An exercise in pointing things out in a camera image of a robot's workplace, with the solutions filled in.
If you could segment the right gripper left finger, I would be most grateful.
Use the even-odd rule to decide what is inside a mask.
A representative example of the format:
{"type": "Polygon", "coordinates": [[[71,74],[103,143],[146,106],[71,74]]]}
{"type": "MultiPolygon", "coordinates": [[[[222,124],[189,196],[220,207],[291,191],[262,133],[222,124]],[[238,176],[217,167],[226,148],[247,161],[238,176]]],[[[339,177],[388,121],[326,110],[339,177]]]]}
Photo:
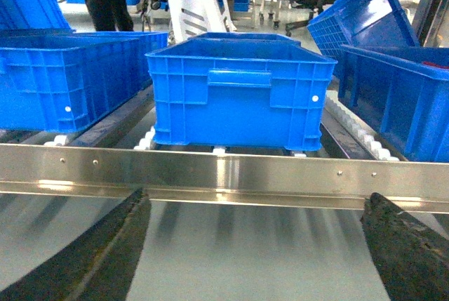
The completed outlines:
{"type": "Polygon", "coordinates": [[[125,300],[152,203],[138,189],[53,257],[1,291],[2,300],[125,300]]]}

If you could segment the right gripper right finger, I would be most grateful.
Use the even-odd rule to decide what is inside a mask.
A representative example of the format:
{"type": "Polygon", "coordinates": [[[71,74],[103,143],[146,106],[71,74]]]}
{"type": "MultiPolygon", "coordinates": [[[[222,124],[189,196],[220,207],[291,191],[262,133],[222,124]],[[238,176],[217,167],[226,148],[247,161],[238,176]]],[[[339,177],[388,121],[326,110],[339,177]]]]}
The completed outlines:
{"type": "Polygon", "coordinates": [[[448,299],[448,240],[374,192],[361,224],[390,300],[448,299]]]}

